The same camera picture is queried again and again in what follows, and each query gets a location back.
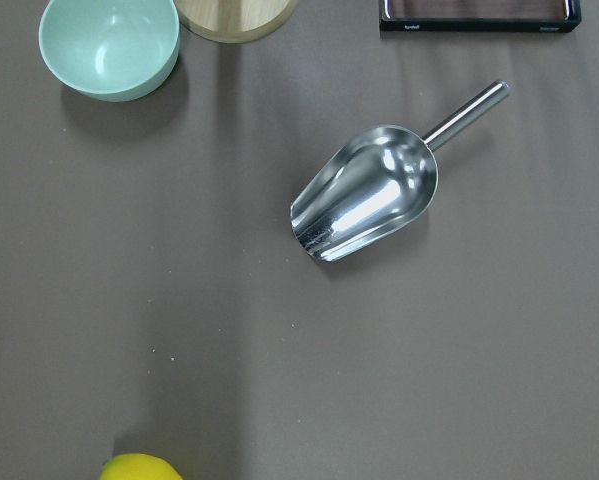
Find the yellow lemon near plate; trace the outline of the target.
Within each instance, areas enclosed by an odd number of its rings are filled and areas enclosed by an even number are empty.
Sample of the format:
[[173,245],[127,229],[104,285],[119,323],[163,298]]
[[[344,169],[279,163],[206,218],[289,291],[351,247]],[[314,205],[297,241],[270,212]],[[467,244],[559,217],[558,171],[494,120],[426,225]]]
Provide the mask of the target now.
[[144,453],[120,454],[102,467],[99,480],[182,480],[181,474],[160,457]]

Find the wooden cup tree stand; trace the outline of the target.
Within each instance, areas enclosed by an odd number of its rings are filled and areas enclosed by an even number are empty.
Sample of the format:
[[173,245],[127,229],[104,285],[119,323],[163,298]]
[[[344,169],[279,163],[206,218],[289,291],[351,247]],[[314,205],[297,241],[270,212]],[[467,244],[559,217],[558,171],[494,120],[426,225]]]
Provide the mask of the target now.
[[247,43],[280,28],[297,0],[176,0],[180,22],[191,32],[219,43]]

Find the steel ice scoop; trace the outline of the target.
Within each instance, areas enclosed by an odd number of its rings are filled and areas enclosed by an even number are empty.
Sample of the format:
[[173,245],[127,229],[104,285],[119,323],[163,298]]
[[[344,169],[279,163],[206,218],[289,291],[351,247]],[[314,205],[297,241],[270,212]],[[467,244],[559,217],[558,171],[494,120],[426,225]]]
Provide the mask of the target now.
[[434,152],[509,94],[497,80],[423,136],[378,125],[352,137],[291,203],[295,239],[311,257],[333,262],[412,223],[437,191]]

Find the black framed tray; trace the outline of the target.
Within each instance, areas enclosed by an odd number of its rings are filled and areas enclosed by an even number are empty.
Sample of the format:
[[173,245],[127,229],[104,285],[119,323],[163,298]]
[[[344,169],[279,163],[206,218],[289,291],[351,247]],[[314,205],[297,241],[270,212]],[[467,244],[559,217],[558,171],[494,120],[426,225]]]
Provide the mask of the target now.
[[380,0],[379,27],[399,32],[569,33],[582,21],[572,0]]

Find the mint green bowl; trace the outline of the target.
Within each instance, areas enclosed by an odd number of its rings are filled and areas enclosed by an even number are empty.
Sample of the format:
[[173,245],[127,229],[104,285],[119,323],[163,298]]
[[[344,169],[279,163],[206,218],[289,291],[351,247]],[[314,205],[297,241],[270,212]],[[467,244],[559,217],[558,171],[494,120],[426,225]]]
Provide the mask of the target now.
[[172,1],[51,1],[38,44],[49,71],[97,100],[144,97],[171,74],[180,49]]

